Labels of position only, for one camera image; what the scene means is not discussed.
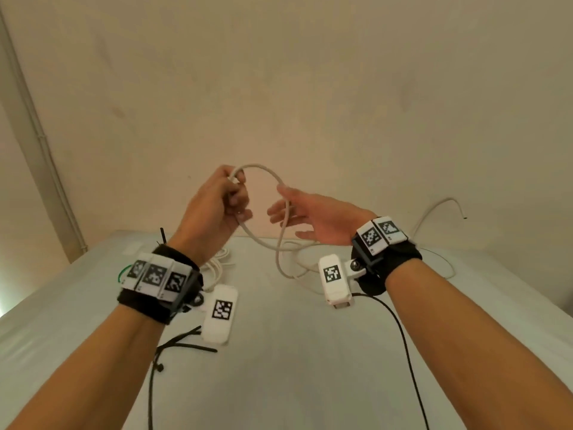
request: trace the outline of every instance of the person's right arm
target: person's right arm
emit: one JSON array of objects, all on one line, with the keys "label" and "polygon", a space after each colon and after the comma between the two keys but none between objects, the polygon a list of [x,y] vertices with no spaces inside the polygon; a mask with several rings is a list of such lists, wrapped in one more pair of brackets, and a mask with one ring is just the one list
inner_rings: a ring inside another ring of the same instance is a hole
[{"label": "person's right arm", "polygon": [[[376,217],[350,203],[279,186],[292,203],[300,238],[350,245]],[[285,203],[268,209],[272,223]],[[386,280],[394,306],[422,358],[468,429],[573,428],[573,394],[533,353],[424,262],[406,261]]]}]

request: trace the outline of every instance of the black cable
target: black cable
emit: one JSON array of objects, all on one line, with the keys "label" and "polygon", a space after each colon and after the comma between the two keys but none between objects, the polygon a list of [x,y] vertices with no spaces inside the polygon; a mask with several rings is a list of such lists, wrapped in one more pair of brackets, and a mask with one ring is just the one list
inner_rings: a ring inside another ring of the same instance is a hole
[{"label": "black cable", "polygon": [[190,335],[200,335],[201,326],[197,326],[191,329],[189,332],[179,334],[176,337],[171,338],[165,344],[157,347],[155,349],[155,356],[153,362],[151,363],[151,374],[149,375],[149,393],[147,397],[147,428],[148,430],[153,430],[153,378],[155,376],[155,370],[162,372],[165,367],[162,363],[158,363],[159,357],[161,356],[163,350],[170,347],[183,347],[183,348],[194,348],[196,350],[210,351],[211,353],[217,353],[216,348],[196,346],[193,344],[181,344],[179,341],[189,337]]},{"label": "black cable", "polygon": [[404,330],[402,329],[402,325],[400,324],[400,321],[396,317],[396,314],[394,313],[393,310],[390,309],[390,307],[387,304],[385,304],[383,301],[381,301],[377,297],[370,296],[368,294],[359,293],[359,292],[353,292],[352,295],[354,297],[359,297],[359,296],[370,297],[371,299],[376,300],[378,303],[382,303],[384,305],[384,307],[390,311],[390,313],[392,314],[392,317],[394,317],[394,320],[396,320],[396,324],[398,325],[398,329],[400,329],[400,333],[402,334],[402,340],[404,341],[404,349],[406,351],[406,359],[408,360],[408,367],[410,367],[410,374],[412,375],[412,382],[414,382],[414,389],[416,390],[416,395],[418,396],[418,402],[420,404],[420,409],[422,410],[422,415],[424,416],[424,423],[426,424],[426,430],[430,430],[430,426],[428,424],[428,419],[426,418],[426,411],[424,410],[424,404],[422,404],[422,398],[420,397],[420,391],[418,390],[418,383],[416,383],[416,377],[414,376],[414,369],[412,368],[412,362],[410,361],[410,353],[408,352],[408,343],[406,342],[406,336],[404,335]]}]

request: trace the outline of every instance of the beige wall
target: beige wall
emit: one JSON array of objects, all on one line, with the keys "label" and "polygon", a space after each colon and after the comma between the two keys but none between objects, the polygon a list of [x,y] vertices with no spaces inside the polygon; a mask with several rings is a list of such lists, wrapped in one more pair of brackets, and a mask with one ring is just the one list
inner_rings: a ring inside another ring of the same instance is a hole
[{"label": "beige wall", "polygon": [[89,244],[260,162],[573,293],[573,0],[0,1]]},{"label": "beige wall", "polygon": [[0,104],[0,317],[68,261]]}]

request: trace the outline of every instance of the black and white square marker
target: black and white square marker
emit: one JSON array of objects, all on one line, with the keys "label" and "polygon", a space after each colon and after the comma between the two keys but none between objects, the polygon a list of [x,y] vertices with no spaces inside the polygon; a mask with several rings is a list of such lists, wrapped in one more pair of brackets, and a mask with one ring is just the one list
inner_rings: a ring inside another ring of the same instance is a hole
[{"label": "black and white square marker", "polygon": [[181,289],[183,288],[183,284],[185,283],[185,279],[187,278],[187,276],[185,276],[184,274],[179,274],[179,273],[171,273],[171,275],[169,276],[169,279],[167,280],[167,284],[165,285],[165,290],[166,291],[173,291],[173,292],[180,292]]},{"label": "black and white square marker", "polygon": [[233,308],[233,302],[227,302],[226,300],[216,300],[211,318],[219,318],[219,320],[228,320],[231,317],[232,308]]},{"label": "black and white square marker", "polygon": [[142,261],[142,260],[135,261],[133,263],[133,266],[131,267],[130,272],[127,274],[127,277],[132,277],[134,279],[137,279],[139,277],[139,275],[141,274],[141,272],[142,272],[142,270],[146,264],[147,264],[146,261]]},{"label": "black and white square marker", "polygon": [[378,233],[375,227],[371,227],[368,231],[361,234],[361,237],[368,247],[374,246],[382,239],[382,236]]},{"label": "black and white square marker", "polygon": [[155,285],[159,287],[161,282],[163,281],[163,277],[167,273],[167,269],[165,267],[161,267],[160,265],[151,264],[143,276],[142,282]]},{"label": "black and white square marker", "polygon": [[326,267],[323,269],[324,278],[326,282],[332,282],[334,280],[340,279],[340,270],[338,269],[337,265],[333,265],[332,267]]},{"label": "black and white square marker", "polygon": [[391,220],[388,220],[387,222],[383,222],[383,223],[379,224],[378,226],[380,226],[380,229],[386,235],[395,234],[396,232],[400,232],[398,227]]}]

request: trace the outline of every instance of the human arm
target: human arm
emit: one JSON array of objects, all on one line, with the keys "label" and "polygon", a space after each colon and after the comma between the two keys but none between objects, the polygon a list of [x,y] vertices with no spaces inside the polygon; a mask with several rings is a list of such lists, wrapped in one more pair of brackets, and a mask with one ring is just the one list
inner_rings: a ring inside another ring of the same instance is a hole
[{"label": "human arm", "polygon": [[[239,184],[220,167],[189,202],[167,245],[197,265],[209,260],[252,212],[244,174]],[[127,418],[164,325],[119,304],[60,365],[7,430],[120,429]]]},{"label": "human arm", "polygon": [[[292,203],[288,225],[309,224],[300,238],[350,245],[376,217],[346,202],[278,187]],[[284,201],[268,209],[284,218]],[[478,305],[420,260],[386,280],[396,310],[465,425],[487,429],[561,429],[573,423],[573,394],[543,362]]]}]

